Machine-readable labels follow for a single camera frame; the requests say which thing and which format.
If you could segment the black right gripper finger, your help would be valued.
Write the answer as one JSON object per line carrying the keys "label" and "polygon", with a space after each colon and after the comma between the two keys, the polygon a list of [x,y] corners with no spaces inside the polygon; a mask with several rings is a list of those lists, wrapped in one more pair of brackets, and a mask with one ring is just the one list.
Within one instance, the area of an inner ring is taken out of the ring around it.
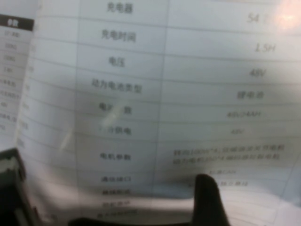
{"label": "black right gripper finger", "polygon": [[195,179],[193,226],[230,226],[216,181],[199,174]]}

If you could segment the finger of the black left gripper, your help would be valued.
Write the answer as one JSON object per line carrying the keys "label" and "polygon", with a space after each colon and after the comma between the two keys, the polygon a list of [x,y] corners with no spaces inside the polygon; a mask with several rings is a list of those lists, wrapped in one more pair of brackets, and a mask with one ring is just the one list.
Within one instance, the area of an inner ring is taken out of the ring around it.
{"label": "finger of the black left gripper", "polygon": [[16,148],[0,153],[0,224],[38,226],[37,210],[30,204],[25,187],[26,170]]}

